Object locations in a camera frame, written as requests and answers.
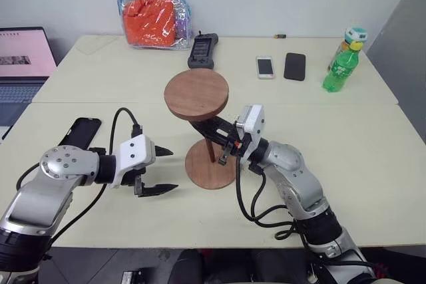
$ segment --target smartphone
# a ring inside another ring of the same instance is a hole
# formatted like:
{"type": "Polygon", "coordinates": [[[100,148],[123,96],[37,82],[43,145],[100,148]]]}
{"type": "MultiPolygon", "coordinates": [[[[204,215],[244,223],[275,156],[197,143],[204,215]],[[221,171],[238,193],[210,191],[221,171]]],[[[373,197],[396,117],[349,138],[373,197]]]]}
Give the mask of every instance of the smartphone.
{"type": "Polygon", "coordinates": [[[306,56],[299,53],[288,53],[284,67],[284,78],[290,80],[305,80],[306,56]]]}
{"type": "Polygon", "coordinates": [[[259,79],[273,79],[275,77],[271,56],[257,56],[256,64],[258,66],[259,79]]]}
{"type": "Polygon", "coordinates": [[[78,118],[69,128],[68,133],[59,142],[60,146],[76,146],[86,150],[101,126],[101,121],[96,118],[78,118]]]}

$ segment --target orange cloth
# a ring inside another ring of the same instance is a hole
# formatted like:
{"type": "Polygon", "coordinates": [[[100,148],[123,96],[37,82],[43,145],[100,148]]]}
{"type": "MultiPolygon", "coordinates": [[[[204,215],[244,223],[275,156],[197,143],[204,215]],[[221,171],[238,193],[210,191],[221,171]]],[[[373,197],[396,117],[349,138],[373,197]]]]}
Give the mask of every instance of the orange cloth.
{"type": "Polygon", "coordinates": [[[173,0],[133,0],[124,7],[127,40],[132,45],[171,47],[176,38],[173,0]]]}

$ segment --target plastic bag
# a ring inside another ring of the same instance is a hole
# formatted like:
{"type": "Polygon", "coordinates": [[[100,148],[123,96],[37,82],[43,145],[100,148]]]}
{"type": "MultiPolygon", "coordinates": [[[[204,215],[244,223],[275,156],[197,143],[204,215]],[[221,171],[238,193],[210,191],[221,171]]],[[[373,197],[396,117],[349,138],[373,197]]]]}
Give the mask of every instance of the plastic bag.
{"type": "Polygon", "coordinates": [[[186,0],[117,0],[127,42],[134,48],[190,48],[191,12],[186,0]]]}

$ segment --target black phone case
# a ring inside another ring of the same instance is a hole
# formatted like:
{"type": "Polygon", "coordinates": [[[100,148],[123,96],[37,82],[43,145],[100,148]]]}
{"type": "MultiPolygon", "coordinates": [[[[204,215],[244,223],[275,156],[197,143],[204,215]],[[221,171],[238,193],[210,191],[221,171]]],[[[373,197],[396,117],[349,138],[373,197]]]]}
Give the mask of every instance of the black phone case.
{"type": "Polygon", "coordinates": [[[59,145],[76,146],[86,150],[100,126],[101,121],[99,119],[78,118],[74,121],[62,141],[59,142],[59,145]]]}
{"type": "Polygon", "coordinates": [[[284,67],[284,78],[290,80],[305,80],[306,56],[299,53],[288,53],[284,67]]]}

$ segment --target green bottle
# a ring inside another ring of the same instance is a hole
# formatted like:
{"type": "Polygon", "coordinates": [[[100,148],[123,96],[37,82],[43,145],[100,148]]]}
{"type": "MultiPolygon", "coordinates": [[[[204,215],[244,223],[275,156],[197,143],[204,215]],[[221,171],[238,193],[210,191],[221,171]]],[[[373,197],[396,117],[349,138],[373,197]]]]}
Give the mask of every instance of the green bottle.
{"type": "Polygon", "coordinates": [[[348,51],[344,51],[336,57],[330,72],[324,79],[322,87],[328,92],[338,92],[345,84],[346,79],[358,65],[358,54],[363,43],[354,41],[348,51]]]}

